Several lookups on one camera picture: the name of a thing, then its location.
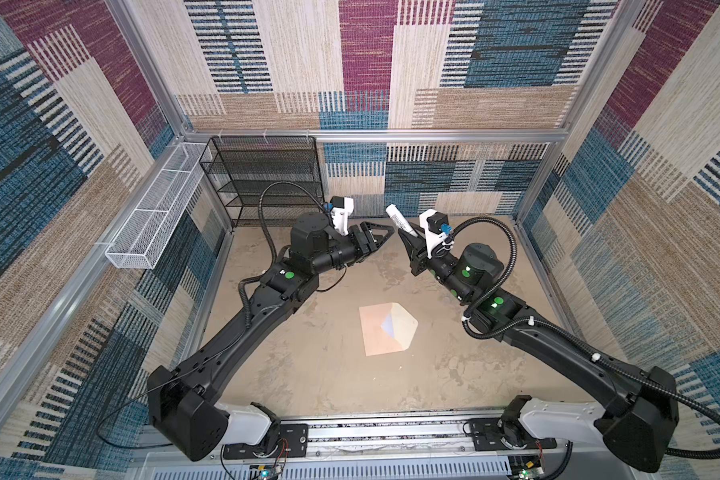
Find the white glue stick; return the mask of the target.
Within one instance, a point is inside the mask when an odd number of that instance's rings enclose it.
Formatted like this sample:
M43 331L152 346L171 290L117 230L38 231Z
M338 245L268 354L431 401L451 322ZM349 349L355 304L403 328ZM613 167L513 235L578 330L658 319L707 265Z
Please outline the white glue stick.
M399 230L402 230L411 236L417 236L416 230L411 226L395 204L388 205L385 211Z

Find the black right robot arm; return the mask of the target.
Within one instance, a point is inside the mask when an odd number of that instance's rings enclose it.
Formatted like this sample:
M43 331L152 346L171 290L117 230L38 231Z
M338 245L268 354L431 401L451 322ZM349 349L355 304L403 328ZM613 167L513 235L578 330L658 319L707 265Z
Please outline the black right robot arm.
M472 243L455 257L445 249L428 252L422 232L398 234L413 274L428 271L461 303L477 301L462 318L470 337L518 348L591 396L581 404L516 396L496 423L508 448L562 439L605 447L639 471L659 470L679 422L676 381L669 372L643 370L599 351L501 289L505 267L489 246Z

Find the blue bordered white letter paper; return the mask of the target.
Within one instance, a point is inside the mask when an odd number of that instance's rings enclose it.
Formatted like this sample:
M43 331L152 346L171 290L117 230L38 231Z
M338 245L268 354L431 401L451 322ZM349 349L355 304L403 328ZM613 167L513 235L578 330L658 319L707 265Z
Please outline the blue bordered white letter paper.
M395 338L395 331L394 331L394 318L391 313L389 313L384 321L381 324L381 329L385 332L387 336L394 339Z

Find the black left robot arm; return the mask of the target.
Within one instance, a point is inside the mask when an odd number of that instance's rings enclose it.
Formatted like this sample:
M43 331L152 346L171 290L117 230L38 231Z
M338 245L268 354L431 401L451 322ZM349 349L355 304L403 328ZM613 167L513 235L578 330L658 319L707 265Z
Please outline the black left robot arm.
M323 213L300 215L287 255L265 271L248 305L175 368L159 366L150 374L151 425L189 460L205 458L231 418L216 403L252 352L318 290L320 274L363 262L394 232L391 225L361 222L341 234Z

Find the pink envelope with flap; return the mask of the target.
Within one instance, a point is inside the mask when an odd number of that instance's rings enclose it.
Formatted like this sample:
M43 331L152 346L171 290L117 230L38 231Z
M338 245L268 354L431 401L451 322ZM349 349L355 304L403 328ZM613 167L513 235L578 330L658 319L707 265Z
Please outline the pink envelope with flap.
M418 328L418 321L399 303L359 308L366 356L407 350Z

